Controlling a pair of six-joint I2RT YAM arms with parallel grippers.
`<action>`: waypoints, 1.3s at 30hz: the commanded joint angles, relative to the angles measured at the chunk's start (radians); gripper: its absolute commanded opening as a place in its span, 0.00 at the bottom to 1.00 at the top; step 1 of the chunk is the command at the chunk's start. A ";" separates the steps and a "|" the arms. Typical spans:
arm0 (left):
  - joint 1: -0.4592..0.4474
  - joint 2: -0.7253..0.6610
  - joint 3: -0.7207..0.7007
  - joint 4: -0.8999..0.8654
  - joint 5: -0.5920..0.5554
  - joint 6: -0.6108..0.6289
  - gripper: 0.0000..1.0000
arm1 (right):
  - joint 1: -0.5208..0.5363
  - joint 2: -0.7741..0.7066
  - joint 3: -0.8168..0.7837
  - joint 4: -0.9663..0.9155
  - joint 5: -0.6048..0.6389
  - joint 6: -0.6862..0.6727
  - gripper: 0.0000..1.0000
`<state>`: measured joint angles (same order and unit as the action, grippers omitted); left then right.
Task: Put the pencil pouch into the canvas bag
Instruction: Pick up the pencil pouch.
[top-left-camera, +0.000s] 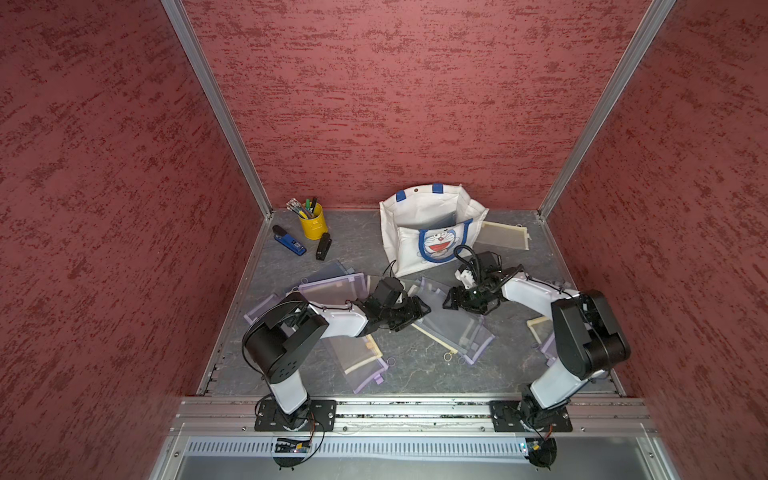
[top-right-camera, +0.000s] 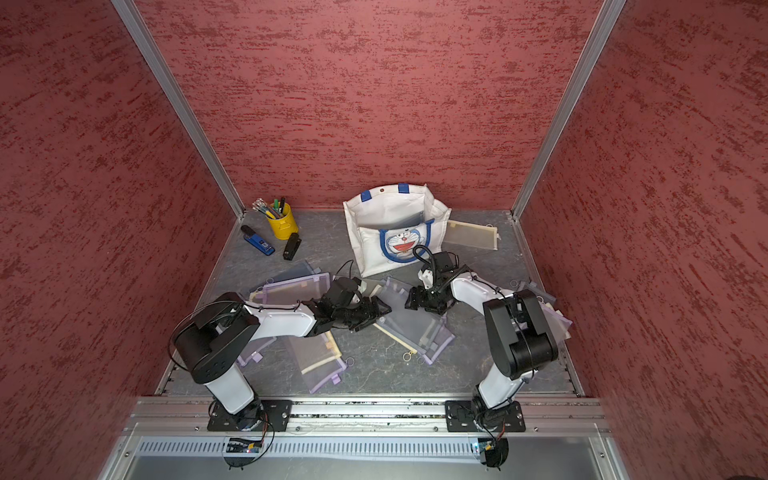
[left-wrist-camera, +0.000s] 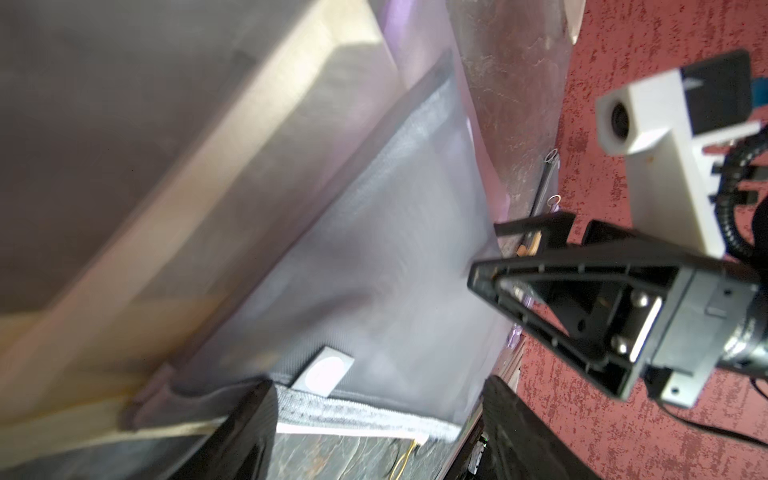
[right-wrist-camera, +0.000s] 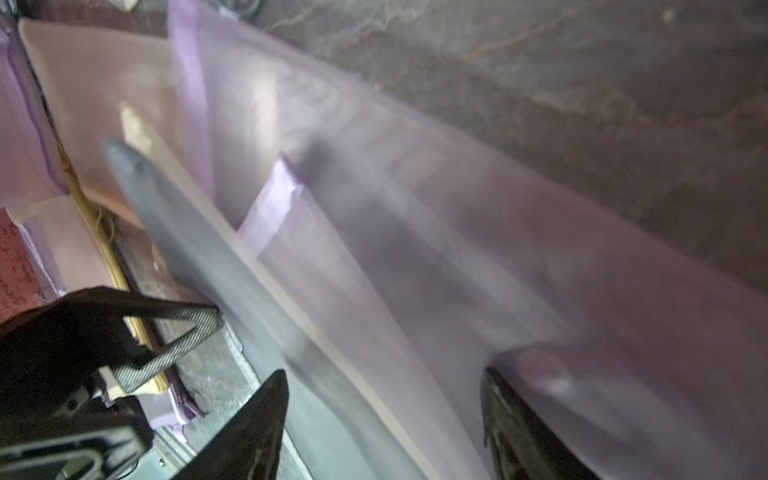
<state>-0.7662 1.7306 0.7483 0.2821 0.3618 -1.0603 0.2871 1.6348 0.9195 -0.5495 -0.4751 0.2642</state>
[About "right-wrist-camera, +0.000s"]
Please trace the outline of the dark grey mesh pouch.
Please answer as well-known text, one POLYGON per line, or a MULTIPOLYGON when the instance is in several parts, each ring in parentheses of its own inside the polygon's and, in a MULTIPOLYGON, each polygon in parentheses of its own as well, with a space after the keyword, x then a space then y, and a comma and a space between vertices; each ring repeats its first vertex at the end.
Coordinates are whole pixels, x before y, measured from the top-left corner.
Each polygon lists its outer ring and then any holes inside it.
POLYGON ((427 474, 326 353, 330 343, 178 165, 107 140, 105 162, 174 279, 216 304, 260 380, 286 373, 288 435, 315 479, 427 474))

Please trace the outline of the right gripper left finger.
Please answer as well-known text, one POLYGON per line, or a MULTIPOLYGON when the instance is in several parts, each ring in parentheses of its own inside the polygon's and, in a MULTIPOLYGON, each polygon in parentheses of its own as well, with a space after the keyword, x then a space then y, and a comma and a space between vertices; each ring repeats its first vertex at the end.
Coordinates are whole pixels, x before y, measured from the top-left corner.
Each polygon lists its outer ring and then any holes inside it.
POLYGON ((277 370, 175 477, 275 480, 288 405, 286 372, 277 370))

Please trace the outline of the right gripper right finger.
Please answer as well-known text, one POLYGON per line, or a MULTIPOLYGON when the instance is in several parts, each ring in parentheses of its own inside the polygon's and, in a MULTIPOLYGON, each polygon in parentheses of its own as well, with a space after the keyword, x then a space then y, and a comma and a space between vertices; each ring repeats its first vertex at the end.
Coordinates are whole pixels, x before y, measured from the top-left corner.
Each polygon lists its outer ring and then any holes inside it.
POLYGON ((595 479, 493 368, 480 387, 484 445, 498 479, 595 479))

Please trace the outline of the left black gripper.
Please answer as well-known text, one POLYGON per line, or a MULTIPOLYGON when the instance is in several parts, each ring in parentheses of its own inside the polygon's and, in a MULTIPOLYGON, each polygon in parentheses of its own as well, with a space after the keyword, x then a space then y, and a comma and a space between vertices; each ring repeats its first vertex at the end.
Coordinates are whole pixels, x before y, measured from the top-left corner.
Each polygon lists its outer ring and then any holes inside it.
POLYGON ((173 366, 223 326, 212 305, 95 287, 20 313, 1 326, 1 476, 116 479, 151 449, 153 430, 131 408, 112 410, 100 371, 127 394, 173 366), (128 317, 185 321, 158 352, 128 317))

